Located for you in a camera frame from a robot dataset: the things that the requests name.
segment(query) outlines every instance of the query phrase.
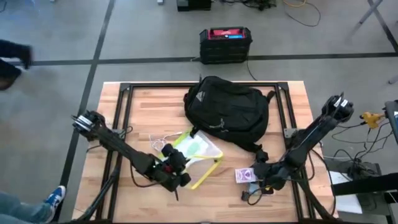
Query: concrete floor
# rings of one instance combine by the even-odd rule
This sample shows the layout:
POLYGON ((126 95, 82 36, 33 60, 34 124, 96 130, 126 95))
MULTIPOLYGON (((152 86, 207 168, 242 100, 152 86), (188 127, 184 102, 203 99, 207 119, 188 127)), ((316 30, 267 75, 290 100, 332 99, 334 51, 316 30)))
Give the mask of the concrete floor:
MULTIPOLYGON (((320 114, 329 96, 341 91, 354 102, 356 110, 348 125, 359 123, 358 116, 364 111, 381 112, 385 101, 397 99, 397 85, 386 82, 397 75, 398 58, 395 54, 368 54, 395 52, 375 15, 355 29, 369 8, 368 2, 309 2, 322 13, 319 26, 314 28, 289 19, 280 1, 276 8, 263 12, 241 4, 215 2, 211 11, 184 13, 177 12, 174 0, 166 0, 163 6, 155 0, 59 0, 55 4, 48 0, 35 0, 34 4, 30 0, 9 1, 0 13, 0 38, 32 45, 37 65, 42 66, 24 72, 10 90, 0 93, 0 190, 26 202, 38 202, 59 184, 72 136, 70 115, 79 109, 95 109, 103 82, 198 80, 200 74, 251 80, 246 64, 133 60, 103 64, 104 59, 196 57, 198 34, 210 27, 250 28, 254 40, 250 55, 316 55, 312 58, 319 59, 289 60, 288 56, 249 63, 259 80, 304 80, 314 116, 320 114), (114 7, 109 7, 109 3, 114 3, 114 7), (107 9, 110 21, 106 27, 103 24, 107 9), (101 47, 97 41, 101 40, 102 29, 106 36, 101 47), (331 57, 328 54, 347 58, 327 58, 331 57), (88 96, 85 104, 82 95, 91 81, 91 89, 86 89, 89 95, 84 95, 88 96)), ((397 8, 395 0, 384 0, 379 7, 395 38, 397 8)), ((288 10, 308 23, 317 19, 316 12, 308 6, 288 10)), ((365 135, 364 127, 342 137, 362 140, 365 135)), ((323 153, 327 156, 340 148, 353 147, 349 149, 352 154, 361 150, 358 145, 340 144, 329 136, 324 143, 323 153)), ((86 141, 80 139, 61 220, 71 217, 86 146, 86 141)), ((383 173, 388 174, 397 171, 397 157, 397 145, 390 138, 383 150, 368 155, 366 160, 380 163, 383 173)), ((383 217, 340 215, 348 221, 385 223, 383 217)))

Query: wooden tabletop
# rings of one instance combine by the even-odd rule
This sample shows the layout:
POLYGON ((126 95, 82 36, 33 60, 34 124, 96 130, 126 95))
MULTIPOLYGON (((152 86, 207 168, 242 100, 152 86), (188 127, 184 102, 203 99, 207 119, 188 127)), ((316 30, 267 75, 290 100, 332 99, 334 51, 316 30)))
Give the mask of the wooden tabletop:
MULTIPOLYGON (((301 81, 288 82, 298 128, 306 128, 313 120, 310 105, 301 81)), ((260 87, 266 95, 271 87, 260 87)), ((99 99, 98 112, 106 118, 111 127, 119 83, 104 83, 99 99)), ((126 142, 139 151, 156 154, 151 148, 149 134, 153 138, 162 138, 167 134, 186 131, 192 127, 183 110, 183 96, 187 88, 135 88, 132 99, 129 125, 134 130, 127 135, 126 142)), ((284 111, 288 118, 287 106, 282 94, 284 111)), ((276 191, 274 195, 263 197, 250 206, 241 201, 241 192, 246 184, 236 184, 234 170, 249 167, 254 155, 238 146, 209 136, 223 151, 224 158, 220 166, 195 190, 179 188, 179 201, 175 195, 156 185, 149 188, 136 187, 131 180, 129 163, 123 159, 114 222, 294 222, 297 214, 294 204, 292 184, 276 191)), ((266 134, 257 142, 268 152, 269 162, 277 161, 285 152, 284 139, 276 99, 269 104, 269 125, 266 134)), ((322 154, 320 147, 315 150, 322 154)), ((98 194, 103 176, 106 150, 97 148, 87 153, 80 188, 73 217, 79 217, 98 194)), ((330 181, 324 164, 312 156, 315 165, 315 178, 310 186, 328 211, 333 206, 330 181)), ((312 175, 310 163, 306 163, 308 176, 312 175)), ((148 181, 136 174, 140 184, 148 181)), ((303 194, 300 194, 305 215, 307 208, 303 194)))

